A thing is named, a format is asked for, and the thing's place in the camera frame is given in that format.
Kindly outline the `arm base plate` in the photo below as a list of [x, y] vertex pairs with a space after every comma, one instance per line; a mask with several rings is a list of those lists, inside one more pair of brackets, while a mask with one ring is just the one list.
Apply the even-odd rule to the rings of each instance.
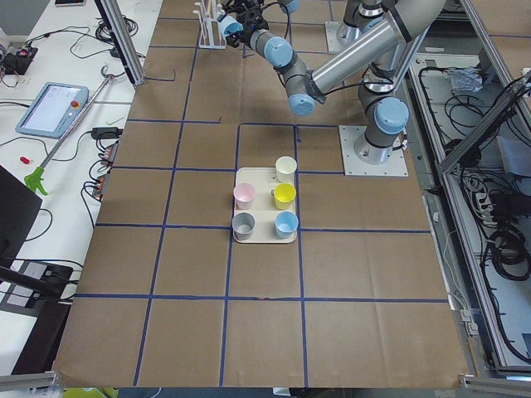
[[408, 177], [399, 139], [389, 148], [376, 148], [365, 137], [365, 126], [339, 125], [339, 141], [347, 177]]
[[344, 22], [326, 22], [324, 30], [329, 54], [343, 51], [361, 35], [358, 27], [351, 27]]

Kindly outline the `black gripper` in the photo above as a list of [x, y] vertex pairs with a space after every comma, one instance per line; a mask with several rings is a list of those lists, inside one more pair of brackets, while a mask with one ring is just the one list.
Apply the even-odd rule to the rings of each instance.
[[259, 30], [268, 30], [268, 22], [263, 18], [264, 0], [229, 0], [223, 2], [223, 10], [227, 16], [235, 14], [236, 28], [230, 28], [226, 34], [228, 45], [249, 45], [251, 36]]

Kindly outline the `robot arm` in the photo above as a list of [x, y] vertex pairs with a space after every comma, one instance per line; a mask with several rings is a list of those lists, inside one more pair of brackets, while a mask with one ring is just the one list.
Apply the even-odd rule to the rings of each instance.
[[[287, 16], [284, 36], [269, 30], [263, 12], [278, 5]], [[245, 45], [265, 58], [278, 74], [286, 72], [297, 61], [297, 55], [287, 40], [291, 14], [298, 10], [299, 1], [222, 1], [222, 15], [217, 19], [228, 46]]]
[[324, 103], [327, 95], [361, 70], [358, 97], [368, 126], [353, 149], [365, 163], [385, 163], [409, 118], [407, 106], [394, 91], [443, 6], [442, 1], [349, 1], [340, 31], [359, 35], [314, 70], [299, 59], [283, 70], [291, 112], [310, 114], [316, 103]]

